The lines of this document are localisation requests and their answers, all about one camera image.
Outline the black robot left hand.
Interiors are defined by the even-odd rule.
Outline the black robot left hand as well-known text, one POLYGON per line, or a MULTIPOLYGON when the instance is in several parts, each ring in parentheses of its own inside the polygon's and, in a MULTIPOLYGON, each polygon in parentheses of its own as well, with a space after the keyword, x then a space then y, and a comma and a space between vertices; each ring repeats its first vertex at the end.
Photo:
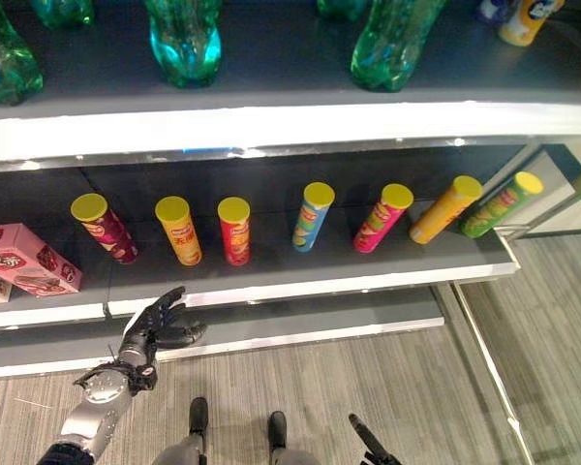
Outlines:
POLYGON ((207 331, 207 325, 186 324, 183 320, 187 307, 179 300, 185 291, 184 286, 175 288, 137 311, 124 328, 120 351, 130 348, 152 355, 159 349, 182 349, 196 344, 207 331))

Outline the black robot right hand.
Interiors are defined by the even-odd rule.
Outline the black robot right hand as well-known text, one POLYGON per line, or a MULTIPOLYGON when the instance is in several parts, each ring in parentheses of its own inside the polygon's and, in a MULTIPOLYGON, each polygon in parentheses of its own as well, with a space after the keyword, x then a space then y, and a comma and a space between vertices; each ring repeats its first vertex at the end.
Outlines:
POLYGON ((401 462, 384 448, 368 426, 356 414, 349 414, 349 421, 353 430, 366 446, 364 459, 361 465, 401 465, 401 462))

